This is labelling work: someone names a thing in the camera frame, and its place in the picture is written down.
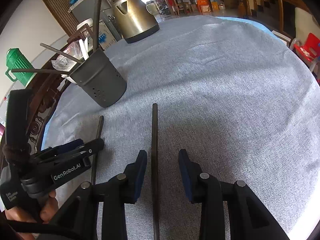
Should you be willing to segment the dark wooden bench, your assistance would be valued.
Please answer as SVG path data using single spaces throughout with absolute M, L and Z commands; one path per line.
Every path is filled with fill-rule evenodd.
M 71 84 L 57 74 L 35 74 L 27 85 L 32 91 L 27 114 L 27 138 L 29 152 L 37 153 L 42 149 L 44 131 L 56 110 L 63 92 Z

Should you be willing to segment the red plastic chair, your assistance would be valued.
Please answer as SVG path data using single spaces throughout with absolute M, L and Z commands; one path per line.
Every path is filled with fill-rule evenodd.
M 304 43 L 295 38 L 292 40 L 289 49 L 295 52 L 319 80 L 319 38 L 313 33 L 308 34 Z

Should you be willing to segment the clear plastic bag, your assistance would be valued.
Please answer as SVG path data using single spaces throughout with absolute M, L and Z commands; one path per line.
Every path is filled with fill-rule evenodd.
M 80 49 L 79 41 L 72 42 L 64 51 L 72 57 L 82 60 L 83 55 Z M 77 63 L 63 55 L 59 55 L 56 60 L 52 60 L 53 68 L 60 71 L 70 71 Z

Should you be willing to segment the green thermos jug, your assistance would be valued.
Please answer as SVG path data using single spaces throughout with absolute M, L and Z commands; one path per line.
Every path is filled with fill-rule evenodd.
M 5 72 L 5 75 L 12 82 L 19 81 L 24 87 L 27 87 L 36 74 L 31 72 L 12 72 L 13 69 L 33 69 L 33 65 L 18 48 L 10 48 L 7 51 L 6 66 L 7 71 Z

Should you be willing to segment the white plastic spoon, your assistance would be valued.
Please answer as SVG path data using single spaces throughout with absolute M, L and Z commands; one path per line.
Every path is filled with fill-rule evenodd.
M 85 44 L 82 39 L 79 40 L 79 45 L 80 45 L 80 49 L 82 52 L 82 56 L 83 56 L 84 60 L 86 61 L 89 58 L 89 55 L 88 55 L 88 52 L 86 50 Z

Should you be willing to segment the grey metal utensil holder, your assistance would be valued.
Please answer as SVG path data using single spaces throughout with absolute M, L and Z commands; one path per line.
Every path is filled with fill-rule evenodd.
M 115 104 L 127 88 L 126 80 L 100 48 L 82 64 L 74 66 L 69 75 L 103 108 Z

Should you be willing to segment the white bowl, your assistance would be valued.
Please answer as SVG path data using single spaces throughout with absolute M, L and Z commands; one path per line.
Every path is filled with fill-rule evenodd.
M 68 80 L 69 82 L 76 84 L 76 82 L 68 75 L 66 74 L 61 74 L 61 77 L 63 77 L 64 79 Z

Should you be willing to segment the grey tablecloth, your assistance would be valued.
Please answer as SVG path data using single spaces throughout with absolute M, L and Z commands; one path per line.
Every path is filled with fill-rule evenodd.
M 319 222 L 319 85 L 289 48 L 246 22 L 189 16 L 105 53 L 125 94 L 101 108 L 70 85 L 44 147 L 94 139 L 103 116 L 97 182 L 106 182 L 150 152 L 157 103 L 161 239 L 199 236 L 201 207 L 185 195 L 181 149 L 218 180 L 245 181 L 290 239 L 310 236 Z

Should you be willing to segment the steel electric kettle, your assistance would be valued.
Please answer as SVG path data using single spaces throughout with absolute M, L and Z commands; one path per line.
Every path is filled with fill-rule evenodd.
M 159 31 L 155 17 L 141 0 L 114 0 L 112 9 L 124 40 L 131 44 Z

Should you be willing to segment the grey refrigerator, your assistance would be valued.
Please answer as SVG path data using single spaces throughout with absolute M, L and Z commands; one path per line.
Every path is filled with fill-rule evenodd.
M 95 10 L 95 0 L 77 0 L 70 8 L 70 12 L 78 20 L 80 25 L 85 20 L 93 20 Z M 113 10 L 109 0 L 101 0 L 100 20 L 109 28 L 111 26 L 110 16 L 113 16 Z

